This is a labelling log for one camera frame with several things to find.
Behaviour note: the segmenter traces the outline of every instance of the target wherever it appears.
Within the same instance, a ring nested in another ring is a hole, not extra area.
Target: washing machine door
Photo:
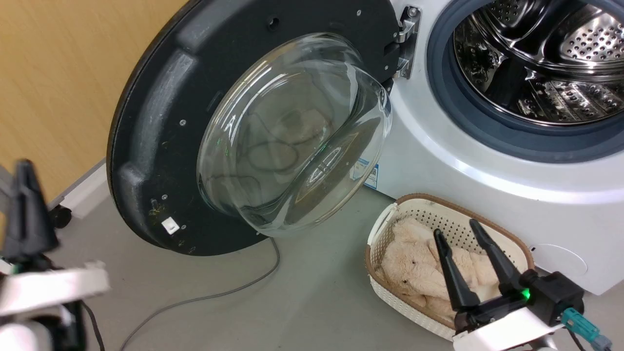
[[[213,255],[327,219],[388,135],[398,32],[386,0],[189,2],[115,112],[107,169],[126,223]]]

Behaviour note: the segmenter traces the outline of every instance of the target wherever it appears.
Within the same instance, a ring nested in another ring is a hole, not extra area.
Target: teal connector
[[[574,334],[578,334],[587,340],[596,351],[606,351],[611,348],[611,340],[600,335],[600,329],[587,320],[582,314],[573,308],[563,311],[561,323]]]

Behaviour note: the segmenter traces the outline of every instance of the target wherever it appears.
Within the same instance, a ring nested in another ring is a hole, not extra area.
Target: brown basket rim
[[[395,204],[397,205],[401,205],[403,202],[407,201],[407,200],[414,200],[414,199],[422,199],[422,200],[429,200],[431,202],[435,202],[439,205],[443,205],[445,207],[448,207],[452,210],[458,211],[461,214],[464,214],[470,218],[474,218],[476,220],[478,220],[480,223],[483,223],[485,225],[487,225],[490,228],[493,228],[494,230],[496,230],[497,232],[501,233],[502,235],[506,236],[507,238],[511,239],[511,241],[513,241],[516,245],[518,245],[520,247],[520,249],[522,250],[522,252],[524,253],[525,257],[527,258],[527,266],[530,269],[535,268],[535,264],[533,262],[533,256],[531,255],[531,252],[529,251],[529,248],[520,240],[518,239],[517,236],[515,236],[514,234],[511,234],[509,231],[507,231],[506,229],[504,229],[503,227],[493,223],[492,221],[490,221],[489,219],[478,215],[472,211],[469,211],[461,206],[455,205],[452,202],[440,199],[438,197],[429,195],[429,194],[423,194],[423,193],[414,193],[414,194],[408,194],[405,196],[402,196],[400,198],[398,198],[396,201],[394,201]],[[427,317],[435,320],[436,322],[451,328],[452,330],[455,330],[455,325],[449,321],[447,321],[446,319],[441,318],[440,316],[436,315],[433,311],[425,308],[425,307],[420,307],[414,303],[412,303],[411,301],[408,301],[407,299],[401,297],[400,295],[396,295],[391,289],[390,286],[388,285],[388,283],[386,283],[385,281],[383,281],[382,279],[380,279],[377,276],[377,273],[375,273],[375,269],[373,268],[373,264],[371,263],[371,246],[370,245],[366,245],[366,248],[364,250],[364,263],[366,264],[366,270],[368,271],[368,274],[382,287],[384,287],[386,290],[388,290],[390,293],[392,293],[395,297],[397,297],[399,300],[405,302],[406,304],[408,304],[410,307],[412,307],[413,309],[417,310],[418,312],[426,315]]]

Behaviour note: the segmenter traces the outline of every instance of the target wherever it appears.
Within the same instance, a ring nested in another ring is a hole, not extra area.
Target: white washing machine
[[[596,7],[393,1],[397,14],[417,6],[422,15],[412,75],[395,82],[392,131],[367,183],[473,210],[519,236],[541,268],[602,294],[624,278],[624,34],[613,18],[623,3],[588,2]],[[539,44],[535,56],[522,57],[531,50],[518,49],[523,39]],[[509,57],[520,69],[496,82]],[[485,82],[517,89],[512,108]]]
[[[112,197],[148,243],[218,255],[362,184],[425,192],[601,294],[624,278],[622,20],[624,0],[191,0],[122,93]]]

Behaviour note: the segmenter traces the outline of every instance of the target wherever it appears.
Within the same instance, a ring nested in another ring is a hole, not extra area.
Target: white plastic basket
[[[392,225],[397,220],[406,217],[418,220],[431,230],[440,228],[450,246],[458,246],[469,252],[485,254],[477,244],[468,225],[468,220],[474,218],[482,224],[485,231],[496,241],[520,272],[534,268],[529,249],[516,236],[489,220],[448,201],[426,194],[410,194],[389,205],[371,229],[366,246],[366,269],[371,278],[373,290],[382,300],[405,317],[447,340],[451,340],[452,336],[455,335],[454,326],[450,320],[402,298],[400,294],[393,294],[386,281],[375,273],[375,270],[381,265],[386,247],[394,240]],[[478,294],[483,301],[495,297],[497,292],[491,292],[490,296],[484,295],[483,292],[478,292]]]

